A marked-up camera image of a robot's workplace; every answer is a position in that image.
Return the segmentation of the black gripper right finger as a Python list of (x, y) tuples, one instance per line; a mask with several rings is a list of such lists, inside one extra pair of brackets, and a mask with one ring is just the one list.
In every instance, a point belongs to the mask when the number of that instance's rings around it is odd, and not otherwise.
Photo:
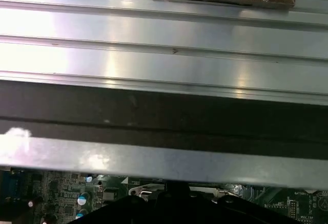
[(182, 223), (299, 223), (242, 198), (225, 195), (213, 202), (177, 183), (177, 218)]

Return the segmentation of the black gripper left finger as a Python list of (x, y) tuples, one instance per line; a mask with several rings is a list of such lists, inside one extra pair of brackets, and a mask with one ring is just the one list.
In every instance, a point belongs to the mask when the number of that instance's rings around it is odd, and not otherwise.
[(129, 195), (71, 223), (177, 223), (177, 182), (167, 181), (155, 200)]

